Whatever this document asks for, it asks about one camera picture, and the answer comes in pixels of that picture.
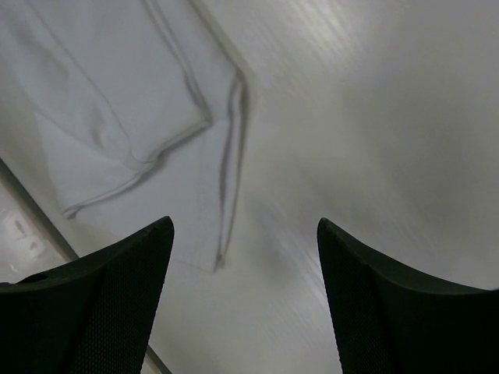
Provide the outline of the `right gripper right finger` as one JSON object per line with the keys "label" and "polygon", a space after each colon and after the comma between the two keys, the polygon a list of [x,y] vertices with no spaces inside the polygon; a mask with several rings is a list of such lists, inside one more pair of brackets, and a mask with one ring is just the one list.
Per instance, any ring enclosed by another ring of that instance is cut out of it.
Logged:
{"label": "right gripper right finger", "polygon": [[497,372],[497,291],[413,269],[326,218],[317,244],[344,373]]}

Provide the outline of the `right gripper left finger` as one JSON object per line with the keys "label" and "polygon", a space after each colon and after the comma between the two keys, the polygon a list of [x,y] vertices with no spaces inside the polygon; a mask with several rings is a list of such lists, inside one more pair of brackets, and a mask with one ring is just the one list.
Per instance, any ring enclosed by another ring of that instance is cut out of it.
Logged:
{"label": "right gripper left finger", "polygon": [[139,373],[174,225],[163,217],[113,245],[1,286],[3,373]]}

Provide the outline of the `white skirt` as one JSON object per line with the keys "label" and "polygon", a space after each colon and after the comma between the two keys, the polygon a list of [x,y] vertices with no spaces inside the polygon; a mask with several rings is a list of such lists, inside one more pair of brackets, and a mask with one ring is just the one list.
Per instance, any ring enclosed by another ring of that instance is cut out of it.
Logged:
{"label": "white skirt", "polygon": [[189,1],[4,1],[1,157],[69,224],[123,238],[165,215],[174,257],[224,261],[245,82]]}

